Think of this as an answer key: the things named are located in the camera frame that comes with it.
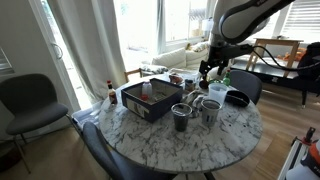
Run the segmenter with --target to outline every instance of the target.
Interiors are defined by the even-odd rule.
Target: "chair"
[[[126,77],[126,82],[129,82],[129,75],[131,75],[131,74],[136,74],[136,73],[139,73],[139,74],[140,74],[140,78],[142,77],[142,70],[141,70],[141,68],[135,69],[135,70],[132,70],[132,71],[126,71],[126,72],[124,72],[124,76]]]
[[[25,161],[23,149],[16,136],[36,130],[68,116],[68,108],[57,102],[57,95],[52,82],[42,74],[29,74],[13,77],[0,83],[0,100],[14,115],[6,132],[13,135],[13,140],[22,156],[22,160],[30,173]]]
[[[230,79],[232,87],[245,93],[254,104],[258,103],[262,91],[262,82],[257,76],[246,71],[231,70]]]
[[[114,180],[165,180],[176,174],[167,174],[134,164],[107,145],[101,131],[92,123],[83,126],[83,140],[92,156]]]

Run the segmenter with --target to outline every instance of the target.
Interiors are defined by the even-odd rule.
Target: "black bowl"
[[[225,101],[240,107],[246,107],[250,103],[249,97],[245,93],[237,90],[228,91]]]

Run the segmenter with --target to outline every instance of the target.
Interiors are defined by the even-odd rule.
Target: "wall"
[[[0,46],[7,55],[15,73],[0,75],[0,82],[4,79],[28,74],[42,73],[47,75],[54,83],[58,99],[71,109],[71,103],[61,82],[52,53],[40,31],[39,25],[27,0],[1,0],[0,1]],[[12,115],[0,103],[0,139],[8,138],[5,128]],[[63,118],[40,131],[26,134],[30,136],[39,132],[54,130],[69,124]]]

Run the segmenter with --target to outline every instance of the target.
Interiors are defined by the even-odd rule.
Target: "round table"
[[[255,104],[243,108],[225,103],[213,127],[190,118],[185,132],[174,128],[169,111],[154,123],[137,116],[121,102],[106,99],[99,115],[100,130],[108,143],[130,160],[161,172],[204,173],[232,165],[246,157],[262,135]]]

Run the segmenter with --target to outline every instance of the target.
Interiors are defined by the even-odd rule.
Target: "cardboard box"
[[[183,89],[179,85],[155,78],[150,79],[150,83],[153,100],[141,100],[143,82],[122,89],[121,97],[126,108],[152,123],[170,111],[172,105],[180,102]]]

